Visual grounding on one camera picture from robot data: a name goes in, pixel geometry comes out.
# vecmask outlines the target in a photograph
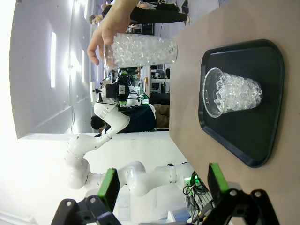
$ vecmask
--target black hair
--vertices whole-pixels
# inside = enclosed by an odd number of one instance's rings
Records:
[[[96,16],[97,16],[96,14],[90,15],[90,17],[89,17],[90,24],[93,24],[93,19],[95,19]]]
[[[93,129],[99,130],[101,127],[105,125],[105,122],[103,119],[101,119],[98,116],[92,116],[90,125],[92,126]]]

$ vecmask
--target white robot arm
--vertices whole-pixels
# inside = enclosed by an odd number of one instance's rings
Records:
[[[95,99],[94,93],[91,93],[92,100]],[[91,173],[89,162],[83,157],[89,151],[100,148],[130,122],[129,116],[119,112],[118,103],[115,99],[106,97],[105,87],[100,94],[101,99],[98,98],[95,102],[94,113],[107,122],[111,128],[100,137],[78,134],[68,142],[64,159],[70,170],[68,185],[73,189],[80,189],[83,186],[94,189],[101,185],[105,173]],[[180,188],[183,188],[185,185],[184,178],[190,177],[193,171],[191,165],[185,163],[176,166],[157,167],[152,172],[146,172],[141,162],[132,162],[118,169],[118,176],[121,187],[128,184],[130,193],[141,196],[156,187],[170,183],[176,183]]]

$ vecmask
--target tangled wires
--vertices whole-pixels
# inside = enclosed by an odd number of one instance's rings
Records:
[[[201,209],[204,207],[201,195],[205,195],[209,190],[204,185],[203,181],[198,178],[196,172],[193,172],[190,184],[186,185],[182,192],[186,196],[186,205],[187,209],[191,212],[192,221],[199,214]],[[195,199],[195,196],[198,196],[200,206]]]

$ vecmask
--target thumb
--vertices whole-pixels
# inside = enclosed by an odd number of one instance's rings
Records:
[[[113,44],[113,31],[110,28],[103,29],[102,31],[103,42],[106,45]]]

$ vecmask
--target black tray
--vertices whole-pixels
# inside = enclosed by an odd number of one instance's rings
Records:
[[[217,67],[248,77],[262,87],[261,104],[254,109],[210,117],[202,99],[206,73]],[[201,63],[199,122],[202,129],[250,167],[260,167],[270,157],[283,95],[284,62],[278,48],[262,39],[208,50]]]

